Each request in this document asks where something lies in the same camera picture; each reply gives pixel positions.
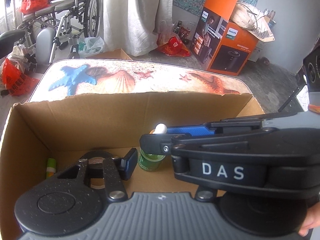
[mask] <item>orange starfish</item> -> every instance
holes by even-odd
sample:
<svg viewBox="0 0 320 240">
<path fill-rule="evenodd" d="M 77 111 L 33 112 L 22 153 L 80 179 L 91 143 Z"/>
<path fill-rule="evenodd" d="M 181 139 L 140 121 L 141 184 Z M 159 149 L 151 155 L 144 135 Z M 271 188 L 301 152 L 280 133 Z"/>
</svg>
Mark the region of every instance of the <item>orange starfish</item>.
<svg viewBox="0 0 320 240">
<path fill-rule="evenodd" d="M 152 77 L 153 78 L 153 76 L 151 76 L 151 73 L 153 73 L 153 71 L 147 71 L 146 73 L 144 73 L 144 72 L 134 72 L 135 74 L 137 74 L 138 76 L 140 76 L 140 80 L 141 79 L 143 79 L 143 78 L 149 78 L 149 77 Z"/>
<path fill-rule="evenodd" d="M 188 78 L 188 76 L 187 75 L 185 75 L 185 76 L 182 76 L 181 74 L 180 74 L 180 78 L 179 79 L 181 79 L 181 80 L 183 80 L 183 81 L 185 81 L 185 82 L 187 82 L 188 83 L 188 81 L 191 81 L 191 79 L 190 78 Z"/>
<path fill-rule="evenodd" d="M 216 76 L 212 76 L 212 81 L 208 81 L 199 74 L 196 74 L 196 73 L 189 73 L 189 74 L 192 77 L 194 77 L 196 80 L 198 80 L 201 84 L 203 84 L 205 87 L 209 88 L 215 94 L 218 94 L 218 95 L 231 94 L 231 93 L 240 94 L 238 91 L 224 88 L 222 80 Z"/>
</svg>

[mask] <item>green jar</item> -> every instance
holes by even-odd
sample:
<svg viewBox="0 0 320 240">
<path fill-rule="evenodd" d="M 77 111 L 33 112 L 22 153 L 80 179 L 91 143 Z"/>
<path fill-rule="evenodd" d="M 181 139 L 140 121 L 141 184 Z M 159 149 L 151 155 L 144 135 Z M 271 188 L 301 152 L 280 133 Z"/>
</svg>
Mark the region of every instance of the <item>green jar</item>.
<svg viewBox="0 0 320 240">
<path fill-rule="evenodd" d="M 140 168 L 145 171 L 155 171 L 159 167 L 164 157 L 165 155 L 147 154 L 140 149 L 138 164 Z"/>
</svg>

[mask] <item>open cardboard box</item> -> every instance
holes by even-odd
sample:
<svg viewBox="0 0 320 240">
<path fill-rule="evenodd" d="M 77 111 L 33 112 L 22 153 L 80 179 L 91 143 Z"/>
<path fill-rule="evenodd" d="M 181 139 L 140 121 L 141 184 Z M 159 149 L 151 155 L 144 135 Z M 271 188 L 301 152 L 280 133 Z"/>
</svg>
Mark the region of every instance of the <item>open cardboard box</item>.
<svg viewBox="0 0 320 240">
<path fill-rule="evenodd" d="M 223 96 L 195 92 L 82 94 L 61 101 L 16 104 L 1 138 L 0 231 L 3 240 L 17 239 L 14 216 L 18 197 L 45 179 L 46 163 L 55 158 L 58 170 L 93 149 L 124 156 L 139 146 L 142 134 L 158 123 L 193 125 L 236 116 L 263 114 L 250 94 Z M 197 186 L 174 178 L 171 159 L 155 172 L 137 165 L 124 181 L 127 193 L 195 193 Z"/>
<path fill-rule="evenodd" d="M 103 52 L 87 58 L 133 60 L 132 58 L 129 57 L 128 54 L 124 52 L 123 49 L 115 49 L 114 51 Z"/>
</svg>

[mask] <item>white cap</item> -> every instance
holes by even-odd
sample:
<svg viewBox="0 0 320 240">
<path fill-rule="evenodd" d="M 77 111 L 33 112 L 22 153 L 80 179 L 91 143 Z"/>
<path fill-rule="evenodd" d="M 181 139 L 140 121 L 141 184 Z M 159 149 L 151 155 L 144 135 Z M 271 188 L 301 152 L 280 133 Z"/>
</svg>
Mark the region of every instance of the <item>white cap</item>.
<svg viewBox="0 0 320 240">
<path fill-rule="evenodd" d="M 156 129 L 153 133 L 167 133 L 167 127 L 165 124 L 160 123 L 156 126 Z"/>
</svg>

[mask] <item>cable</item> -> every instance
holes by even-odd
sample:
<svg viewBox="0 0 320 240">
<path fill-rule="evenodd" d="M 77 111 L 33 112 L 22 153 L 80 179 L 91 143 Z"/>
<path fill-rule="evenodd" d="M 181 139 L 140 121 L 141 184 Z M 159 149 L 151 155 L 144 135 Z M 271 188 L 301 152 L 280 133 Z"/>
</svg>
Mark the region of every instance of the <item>cable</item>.
<svg viewBox="0 0 320 240">
<path fill-rule="evenodd" d="M 258 29 L 258 20 L 257 20 L 257 18 L 256 18 L 256 14 L 255 14 L 253 11 L 251 11 L 248 6 L 246 6 L 246 5 L 242 4 L 242 3 L 239 3 L 239 2 L 237 2 L 236 4 L 240 4 L 240 5 L 242 5 L 242 6 L 245 6 L 245 7 L 249 10 L 249 11 L 247 10 L 247 12 L 249 12 L 249 13 L 251 13 L 251 14 L 254 15 L 254 18 L 256 19 L 256 25 L 257 25 L 257 27 L 255 28 L 254 25 L 253 25 L 253 27 L 254 27 L 255 30 L 257 30 L 257 29 Z"/>
</svg>

